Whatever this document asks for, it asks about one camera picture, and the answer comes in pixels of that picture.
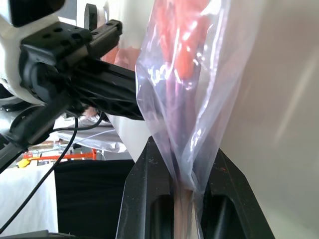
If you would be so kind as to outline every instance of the clear plastic bag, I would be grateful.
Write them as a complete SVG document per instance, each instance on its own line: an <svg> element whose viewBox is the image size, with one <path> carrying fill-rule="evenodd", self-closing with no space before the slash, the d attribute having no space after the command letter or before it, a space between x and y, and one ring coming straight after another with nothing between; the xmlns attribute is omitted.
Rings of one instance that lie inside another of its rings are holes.
<svg viewBox="0 0 319 239"><path fill-rule="evenodd" d="M136 64L137 101L174 181L174 236L202 238L202 196L263 3L156 0Z"/></svg>

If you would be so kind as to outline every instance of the black mount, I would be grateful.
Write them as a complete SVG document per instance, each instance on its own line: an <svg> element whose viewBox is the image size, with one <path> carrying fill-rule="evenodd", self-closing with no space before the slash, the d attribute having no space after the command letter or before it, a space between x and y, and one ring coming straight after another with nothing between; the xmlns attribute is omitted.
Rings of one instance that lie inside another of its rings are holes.
<svg viewBox="0 0 319 239"><path fill-rule="evenodd" d="M117 239L173 239L172 179L150 138L129 173ZM243 173L219 150L206 187L204 239L274 239Z"/></svg>
<svg viewBox="0 0 319 239"><path fill-rule="evenodd" d="M122 23L110 20L93 31L56 22L28 36L20 46L21 85L45 103L66 90L106 113L142 120L135 73L99 60L117 46L121 34ZM72 112L80 114L78 107Z"/></svg>

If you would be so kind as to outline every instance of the black cloth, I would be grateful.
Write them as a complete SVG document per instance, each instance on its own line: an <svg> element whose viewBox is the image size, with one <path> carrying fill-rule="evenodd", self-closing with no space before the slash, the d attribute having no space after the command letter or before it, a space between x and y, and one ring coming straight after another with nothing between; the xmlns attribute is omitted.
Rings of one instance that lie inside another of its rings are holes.
<svg viewBox="0 0 319 239"><path fill-rule="evenodd" d="M68 161L55 169L60 233L114 239L132 160Z"/></svg>

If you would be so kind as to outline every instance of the black cable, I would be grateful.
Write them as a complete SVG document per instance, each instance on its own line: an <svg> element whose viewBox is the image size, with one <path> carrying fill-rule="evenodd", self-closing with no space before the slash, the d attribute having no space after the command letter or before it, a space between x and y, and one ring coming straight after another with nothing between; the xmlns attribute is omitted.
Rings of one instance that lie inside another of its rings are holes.
<svg viewBox="0 0 319 239"><path fill-rule="evenodd" d="M93 124L93 125L90 125L90 126L87 126L87 127L66 127L66 128L56 128L56 129L53 129L50 131L50 133L53 133L53 132L57 132L57 131L74 131L74 130L77 130L77 131L85 131L85 130L89 130L89 129L93 129L93 128L96 128L99 126L99 124L102 122L103 120L103 113L100 114L100 118L99 120Z"/></svg>
<svg viewBox="0 0 319 239"><path fill-rule="evenodd" d="M75 118L75 128L77 128L79 125L79 120ZM60 155L59 159L54 163L54 165L47 171L47 173L41 178L41 180L38 182L38 184L35 186L35 188L32 190L32 192L29 194L29 196L25 199L25 201L21 204L21 206L16 210L16 212L11 216L11 218L3 225L3 227L0 229L0 235L4 232L4 230L12 223L12 221L18 216L18 214L22 211L22 209L26 206L26 204L30 201L30 199L33 197L33 195L36 193L36 191L39 189L39 187L42 185L42 183L46 180L46 178L52 173L52 171L58 166L60 161L63 159L69 148L71 147L75 136L77 133L77 129L74 130L74 133L70 139L70 142L64 149L63 153Z"/></svg>

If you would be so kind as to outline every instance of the orange item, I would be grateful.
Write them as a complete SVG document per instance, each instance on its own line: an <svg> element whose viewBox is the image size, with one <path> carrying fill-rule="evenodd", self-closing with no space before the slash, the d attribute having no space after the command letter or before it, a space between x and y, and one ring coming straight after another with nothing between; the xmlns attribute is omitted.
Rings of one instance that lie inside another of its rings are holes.
<svg viewBox="0 0 319 239"><path fill-rule="evenodd" d="M91 153L79 153L79 154L67 154L63 157L63 159L82 159L82 158L92 158L96 160L96 149L92 149ZM29 157L25 160L57 160L59 159L60 155L57 156L44 156L44 157Z"/></svg>
<svg viewBox="0 0 319 239"><path fill-rule="evenodd" d="M197 47L205 42L208 19L201 13L208 3L209 0L157 2L156 24L163 56L165 61L174 61L174 67L181 79L192 76ZM175 59L172 59L175 47L176 55Z"/></svg>

